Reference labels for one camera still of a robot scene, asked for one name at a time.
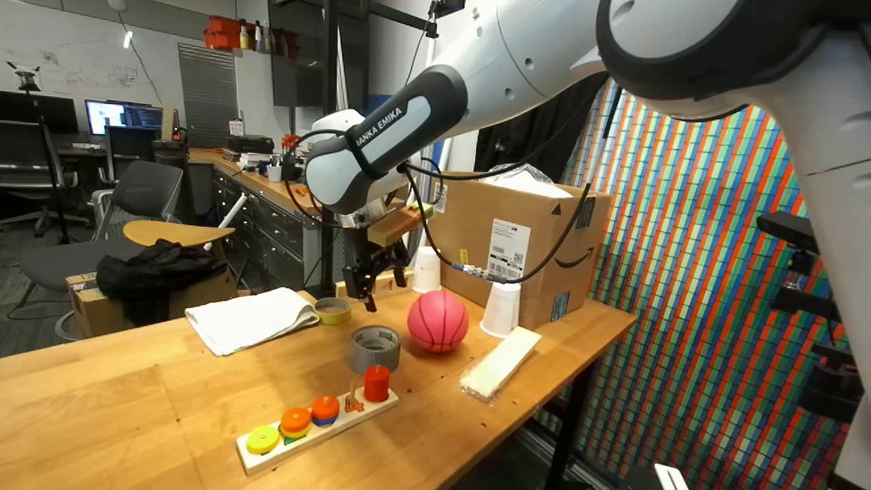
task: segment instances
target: tape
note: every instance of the tape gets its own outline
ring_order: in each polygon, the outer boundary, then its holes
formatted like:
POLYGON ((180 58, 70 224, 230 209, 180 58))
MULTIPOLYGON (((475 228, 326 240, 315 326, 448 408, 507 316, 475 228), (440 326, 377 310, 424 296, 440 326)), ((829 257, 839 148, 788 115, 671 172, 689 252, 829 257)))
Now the tape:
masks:
POLYGON ((394 329, 381 325, 354 329, 350 367, 362 376, 370 365, 400 367, 400 334, 394 329))
POLYGON ((328 326, 349 325, 349 319, 350 319, 349 303, 336 299, 336 296, 320 296, 315 303, 315 310, 317 310, 320 325, 328 325, 328 326))

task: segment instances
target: office chair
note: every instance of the office chair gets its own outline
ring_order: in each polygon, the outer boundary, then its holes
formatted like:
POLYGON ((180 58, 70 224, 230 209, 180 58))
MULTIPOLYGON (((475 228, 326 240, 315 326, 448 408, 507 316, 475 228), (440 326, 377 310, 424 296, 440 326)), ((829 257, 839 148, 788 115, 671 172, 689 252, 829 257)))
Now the office chair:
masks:
POLYGON ((117 182, 131 160, 154 160, 160 131, 105 125, 105 179, 117 182))
MULTIPOLYGON (((131 217, 173 221, 180 191, 181 169, 132 160, 112 191, 98 191, 108 209, 100 216, 89 242, 25 250, 18 267, 33 282, 66 291, 66 278, 96 273, 102 257, 131 259, 142 250, 142 246, 132 246, 119 235, 115 216, 124 212, 131 217)), ((76 341, 76 334, 66 333, 70 316, 74 310, 55 325, 55 333, 63 341, 76 341)))
POLYGON ((63 172, 51 135, 40 123, 0 119, 0 193, 37 202, 37 212, 0 221, 0 227, 33 221, 40 236, 48 227, 51 208, 60 221, 63 242, 68 242, 63 191, 76 187, 76 175, 63 172))

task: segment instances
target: pink ball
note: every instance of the pink ball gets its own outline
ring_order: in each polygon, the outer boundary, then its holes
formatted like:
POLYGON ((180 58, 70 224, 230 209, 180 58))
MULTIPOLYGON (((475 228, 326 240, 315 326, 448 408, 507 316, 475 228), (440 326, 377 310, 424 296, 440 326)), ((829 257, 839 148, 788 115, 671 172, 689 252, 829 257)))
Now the pink ball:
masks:
POLYGON ((467 333, 464 306, 447 291, 426 291, 409 310, 409 334, 424 352, 452 352, 467 333))

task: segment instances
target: patterned panel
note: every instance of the patterned panel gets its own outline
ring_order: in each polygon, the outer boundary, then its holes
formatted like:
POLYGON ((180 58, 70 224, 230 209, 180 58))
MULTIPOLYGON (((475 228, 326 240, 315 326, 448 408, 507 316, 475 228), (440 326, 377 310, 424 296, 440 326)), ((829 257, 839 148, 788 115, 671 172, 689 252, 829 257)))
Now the patterned panel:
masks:
MULTIPOLYGON (((757 231, 761 212, 802 216, 776 119, 674 123, 624 96, 600 139, 614 93, 569 182, 617 198, 594 296, 639 322, 600 359, 580 451, 613 476, 660 459, 693 487, 824 487, 847 429, 795 401, 829 329, 768 307, 788 252, 757 231)), ((805 288, 826 295, 818 263, 805 288)))

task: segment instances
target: cardboard box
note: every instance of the cardboard box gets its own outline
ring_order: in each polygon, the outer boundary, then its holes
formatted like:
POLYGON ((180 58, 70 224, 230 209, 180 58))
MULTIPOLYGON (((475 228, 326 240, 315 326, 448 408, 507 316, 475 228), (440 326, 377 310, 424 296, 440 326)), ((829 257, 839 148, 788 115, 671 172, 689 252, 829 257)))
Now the cardboard box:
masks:
MULTIPOLYGON (((577 212, 580 187, 550 198, 486 182, 447 182, 444 212, 430 221, 433 240, 447 259, 489 267, 504 278, 530 273, 558 246, 577 212)), ((541 326, 577 310, 594 282, 595 259, 613 216, 613 197, 588 197, 562 246, 541 273, 522 282, 519 325, 541 326)), ((489 282, 440 267, 440 285, 486 306, 489 282)))
MULTIPOLYGON (((76 322, 85 337, 131 329, 121 303, 102 296, 96 273, 66 278, 76 322)), ((192 282, 170 295, 169 319, 184 316, 184 307, 236 296, 236 280, 228 273, 192 282)))

